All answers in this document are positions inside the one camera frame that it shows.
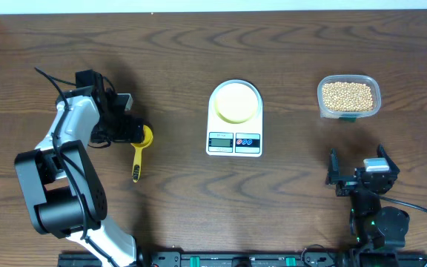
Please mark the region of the yellow plastic bowl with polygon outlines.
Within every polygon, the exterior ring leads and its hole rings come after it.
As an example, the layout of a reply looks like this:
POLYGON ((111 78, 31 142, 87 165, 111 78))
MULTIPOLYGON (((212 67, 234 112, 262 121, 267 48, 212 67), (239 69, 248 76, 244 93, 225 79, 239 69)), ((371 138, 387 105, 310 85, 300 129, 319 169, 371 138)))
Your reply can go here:
POLYGON ((225 122, 247 122, 259 107, 255 92, 247 85, 234 82, 221 87, 214 100, 216 114, 225 122))

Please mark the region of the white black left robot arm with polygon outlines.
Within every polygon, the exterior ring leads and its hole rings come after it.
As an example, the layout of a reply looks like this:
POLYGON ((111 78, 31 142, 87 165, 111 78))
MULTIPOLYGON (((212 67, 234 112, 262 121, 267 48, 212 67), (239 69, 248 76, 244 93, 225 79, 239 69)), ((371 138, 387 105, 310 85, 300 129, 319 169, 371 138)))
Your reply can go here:
POLYGON ((142 144, 153 138, 128 112, 129 93, 118 93, 94 70, 79 71, 73 89, 59 91, 56 117, 44 139, 14 160, 30 221, 85 247, 102 266, 149 266, 150 258, 107 214, 107 197, 87 148, 142 144))

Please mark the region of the clear plastic container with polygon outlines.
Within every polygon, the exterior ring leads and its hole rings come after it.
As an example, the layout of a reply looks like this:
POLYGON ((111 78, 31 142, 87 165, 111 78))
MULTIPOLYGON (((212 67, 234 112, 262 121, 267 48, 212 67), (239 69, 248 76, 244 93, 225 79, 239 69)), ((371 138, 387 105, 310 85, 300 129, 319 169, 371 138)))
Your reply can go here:
POLYGON ((355 119, 375 115, 381 108, 378 83, 365 75, 332 75, 317 87, 320 116, 329 119, 355 119))

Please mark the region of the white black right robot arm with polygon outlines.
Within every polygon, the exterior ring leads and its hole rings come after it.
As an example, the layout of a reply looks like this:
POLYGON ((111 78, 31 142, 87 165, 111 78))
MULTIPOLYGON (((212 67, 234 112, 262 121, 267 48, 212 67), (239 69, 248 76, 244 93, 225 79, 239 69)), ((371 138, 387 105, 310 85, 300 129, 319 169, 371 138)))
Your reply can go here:
POLYGON ((326 183, 336 186, 338 197, 350 198, 349 223, 357 238, 357 246, 345 258, 354 266, 361 260, 396 262, 397 249, 406 245, 410 217, 398 208, 381 206, 380 200, 393 187, 400 169, 382 145, 377 147, 377 157, 364 159, 363 164, 352 175, 342 175, 337 152, 330 151, 326 183))

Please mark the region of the green tape piece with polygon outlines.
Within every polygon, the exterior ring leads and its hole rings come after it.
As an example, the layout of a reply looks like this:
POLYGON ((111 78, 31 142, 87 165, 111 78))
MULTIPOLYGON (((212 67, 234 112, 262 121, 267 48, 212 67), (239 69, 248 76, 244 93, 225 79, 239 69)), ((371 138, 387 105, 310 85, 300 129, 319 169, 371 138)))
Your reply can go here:
POLYGON ((356 117, 340 117, 339 119, 345 122, 356 122, 357 120, 356 117))

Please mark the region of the pile of soybeans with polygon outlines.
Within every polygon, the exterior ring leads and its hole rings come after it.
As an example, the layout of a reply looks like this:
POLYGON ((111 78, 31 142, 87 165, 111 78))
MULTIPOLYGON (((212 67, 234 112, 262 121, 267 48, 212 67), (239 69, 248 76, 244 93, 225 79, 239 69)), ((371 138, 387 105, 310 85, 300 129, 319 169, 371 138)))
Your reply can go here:
POLYGON ((373 109, 371 88, 356 82, 333 82, 322 86, 325 106, 332 111, 363 112, 373 109))

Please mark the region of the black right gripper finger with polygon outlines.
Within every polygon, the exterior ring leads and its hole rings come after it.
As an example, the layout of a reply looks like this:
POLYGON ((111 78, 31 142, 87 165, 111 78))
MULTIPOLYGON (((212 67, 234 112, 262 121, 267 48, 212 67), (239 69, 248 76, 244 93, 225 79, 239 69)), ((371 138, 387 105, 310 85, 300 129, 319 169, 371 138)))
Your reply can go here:
POLYGON ((385 149, 383 147, 382 144, 379 144, 377 147, 377 156, 379 158, 383 158, 388 166, 389 166, 389 171, 392 173, 398 173, 399 172, 399 168, 397 167, 397 165, 391 160, 391 158, 389 157, 389 155, 385 152, 385 149))
POLYGON ((335 149, 331 149, 329 154, 329 166, 328 166, 328 176, 329 177, 338 177, 340 175, 339 163, 337 159, 337 152, 335 149))

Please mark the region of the yellow measuring scoop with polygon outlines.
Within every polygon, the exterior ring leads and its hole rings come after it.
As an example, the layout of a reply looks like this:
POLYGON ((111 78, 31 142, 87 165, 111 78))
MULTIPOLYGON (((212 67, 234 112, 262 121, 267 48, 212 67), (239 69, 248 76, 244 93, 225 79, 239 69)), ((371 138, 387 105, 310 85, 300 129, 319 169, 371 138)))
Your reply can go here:
POLYGON ((143 126, 144 139, 141 143, 132 143, 131 145, 135 149, 132 167, 132 180, 138 182, 141 176, 142 170, 142 151, 149 147, 153 142, 153 131, 147 126, 143 126))

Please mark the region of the white digital kitchen scale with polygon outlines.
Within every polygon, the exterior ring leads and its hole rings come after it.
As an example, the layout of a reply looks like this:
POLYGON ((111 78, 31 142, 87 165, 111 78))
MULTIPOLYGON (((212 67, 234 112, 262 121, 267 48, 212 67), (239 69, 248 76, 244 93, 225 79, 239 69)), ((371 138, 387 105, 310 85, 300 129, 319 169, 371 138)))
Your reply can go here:
POLYGON ((241 79, 231 79, 218 85, 208 103, 208 122, 205 152, 210 156, 259 157, 263 146, 263 101, 253 84, 241 79), (231 124, 223 121, 214 109, 217 91, 228 84, 238 82, 249 86, 258 98, 258 110, 247 122, 231 124))

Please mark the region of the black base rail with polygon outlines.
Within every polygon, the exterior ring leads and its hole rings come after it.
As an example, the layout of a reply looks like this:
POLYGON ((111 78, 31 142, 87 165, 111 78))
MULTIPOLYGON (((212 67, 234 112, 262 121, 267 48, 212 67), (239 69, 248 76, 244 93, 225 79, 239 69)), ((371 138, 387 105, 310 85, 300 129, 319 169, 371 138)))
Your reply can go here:
MULTIPOLYGON (((427 256, 419 253, 363 254, 361 266, 424 266, 427 256)), ((341 254, 330 256, 325 252, 307 251, 303 254, 186 254, 175 251, 152 254, 150 262, 136 266, 150 267, 280 267, 280 266, 353 266, 354 262, 341 254)))

